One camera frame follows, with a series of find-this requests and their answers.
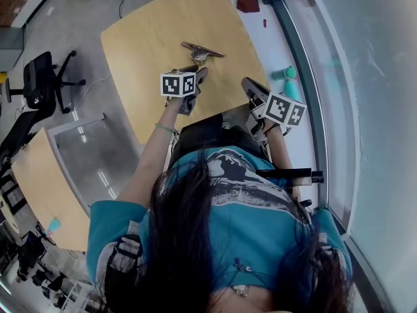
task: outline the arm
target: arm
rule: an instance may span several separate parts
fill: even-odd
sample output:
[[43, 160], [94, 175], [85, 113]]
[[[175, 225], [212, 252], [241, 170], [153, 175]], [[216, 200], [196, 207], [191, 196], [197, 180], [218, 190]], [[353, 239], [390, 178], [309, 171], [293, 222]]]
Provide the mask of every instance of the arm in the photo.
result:
[[[274, 125], [274, 122], [265, 119], [264, 131]], [[281, 127], [275, 127], [268, 133], [268, 143], [271, 152], [272, 163], [281, 170], [289, 170], [293, 168], [291, 160], [288, 155], [287, 146], [285, 145], [284, 136], [282, 135]], [[300, 189], [297, 186], [293, 188], [293, 196], [300, 201]]]
[[328, 209], [318, 210], [311, 217], [311, 221], [315, 231], [319, 234], [319, 243], [322, 248], [327, 252], [330, 251], [329, 246], [336, 249], [342, 268], [346, 269], [348, 277], [351, 278], [352, 261], [331, 212]]
[[[174, 129], [182, 101], [182, 98], [173, 98], [169, 101], [158, 124]], [[149, 208], [152, 188], [164, 170], [171, 135], [170, 131], [155, 127], [142, 152], [135, 174], [117, 200], [130, 201], [140, 204], [146, 209]]]

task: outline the wooden table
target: wooden table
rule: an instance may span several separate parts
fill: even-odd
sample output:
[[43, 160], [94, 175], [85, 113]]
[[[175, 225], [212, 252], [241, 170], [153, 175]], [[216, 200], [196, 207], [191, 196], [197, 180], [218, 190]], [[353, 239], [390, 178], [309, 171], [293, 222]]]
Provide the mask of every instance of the wooden table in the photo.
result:
[[209, 57], [208, 77], [191, 114], [177, 128], [248, 103], [240, 82], [250, 77], [269, 86], [252, 42], [230, 0], [155, 0], [102, 33], [104, 52], [117, 91], [140, 143], [158, 122], [165, 98], [160, 74], [191, 65], [182, 41], [226, 54]]
[[50, 235], [59, 248], [86, 251], [90, 218], [59, 154], [55, 136], [103, 118], [100, 114], [49, 130], [41, 128], [14, 158], [13, 174], [42, 227], [46, 230], [53, 218], [61, 223]]

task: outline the red object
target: red object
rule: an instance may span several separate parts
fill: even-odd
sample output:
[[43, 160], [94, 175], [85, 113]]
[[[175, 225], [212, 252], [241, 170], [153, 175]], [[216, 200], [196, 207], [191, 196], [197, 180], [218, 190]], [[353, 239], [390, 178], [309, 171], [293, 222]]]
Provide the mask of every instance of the red object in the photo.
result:
[[237, 0], [236, 7], [243, 11], [243, 13], [259, 12], [258, 0]]

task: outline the wrist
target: wrist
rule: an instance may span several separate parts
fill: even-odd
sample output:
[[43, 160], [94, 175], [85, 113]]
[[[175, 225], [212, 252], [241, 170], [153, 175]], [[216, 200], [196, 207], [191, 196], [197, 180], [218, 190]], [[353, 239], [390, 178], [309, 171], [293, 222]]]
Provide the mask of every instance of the wrist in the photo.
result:
[[183, 98], [175, 97], [172, 98], [166, 107], [166, 110], [174, 111], [177, 114], [179, 113], [181, 106], [182, 106]]
[[267, 118], [264, 118], [263, 121], [264, 121], [263, 132], [272, 128], [275, 124], [275, 122], [273, 122], [273, 121], [271, 121], [270, 119], [267, 119]]
[[267, 138], [269, 137], [270, 134], [281, 134], [281, 126], [278, 123], [275, 123], [272, 121], [265, 122], [263, 134]]

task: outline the white wall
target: white wall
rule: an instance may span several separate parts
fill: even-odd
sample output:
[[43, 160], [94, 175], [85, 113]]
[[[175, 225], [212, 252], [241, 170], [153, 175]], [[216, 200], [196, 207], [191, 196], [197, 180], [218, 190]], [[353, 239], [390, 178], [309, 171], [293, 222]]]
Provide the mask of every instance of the white wall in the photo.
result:
[[360, 123], [351, 235], [398, 312], [417, 307], [417, 0], [323, 0]]

